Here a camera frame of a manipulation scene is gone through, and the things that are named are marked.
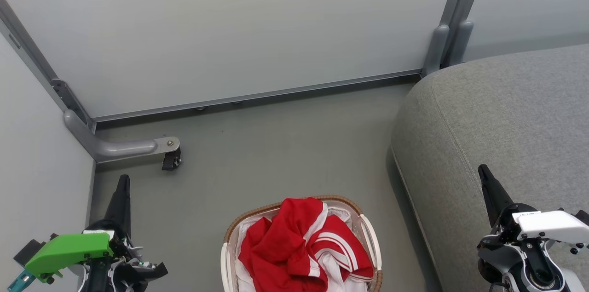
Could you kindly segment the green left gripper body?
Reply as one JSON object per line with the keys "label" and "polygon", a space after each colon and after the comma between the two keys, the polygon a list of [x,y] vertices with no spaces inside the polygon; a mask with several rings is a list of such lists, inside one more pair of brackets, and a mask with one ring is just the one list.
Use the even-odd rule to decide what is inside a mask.
{"label": "green left gripper body", "polygon": [[24,269],[43,283],[53,275],[75,264],[89,264],[91,260],[142,261],[141,247],[133,246],[131,238],[119,237],[106,219],[86,227],[82,233],[52,234],[50,241],[31,240],[24,247]]}

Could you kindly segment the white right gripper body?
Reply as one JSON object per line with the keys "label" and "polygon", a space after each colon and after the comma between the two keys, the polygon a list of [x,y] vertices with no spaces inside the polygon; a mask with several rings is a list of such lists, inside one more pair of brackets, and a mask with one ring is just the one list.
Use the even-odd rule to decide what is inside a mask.
{"label": "white right gripper body", "polygon": [[550,242],[563,242],[579,252],[588,246],[588,215],[564,210],[538,211],[514,203],[502,210],[489,235],[489,250],[514,250],[522,256],[545,256]]}

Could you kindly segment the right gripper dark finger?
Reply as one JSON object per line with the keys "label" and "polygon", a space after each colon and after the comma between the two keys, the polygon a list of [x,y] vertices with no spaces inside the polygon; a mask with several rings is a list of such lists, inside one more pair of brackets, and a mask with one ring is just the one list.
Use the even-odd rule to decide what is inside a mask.
{"label": "right gripper dark finger", "polygon": [[478,174],[489,223],[494,227],[503,210],[514,202],[486,164],[478,167]]}

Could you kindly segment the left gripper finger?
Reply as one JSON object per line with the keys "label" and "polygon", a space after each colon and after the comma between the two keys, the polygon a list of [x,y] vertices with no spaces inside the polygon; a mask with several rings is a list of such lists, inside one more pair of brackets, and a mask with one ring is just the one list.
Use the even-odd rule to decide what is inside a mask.
{"label": "left gripper finger", "polygon": [[104,218],[115,228],[119,237],[127,237],[131,229],[130,177],[120,175]]}

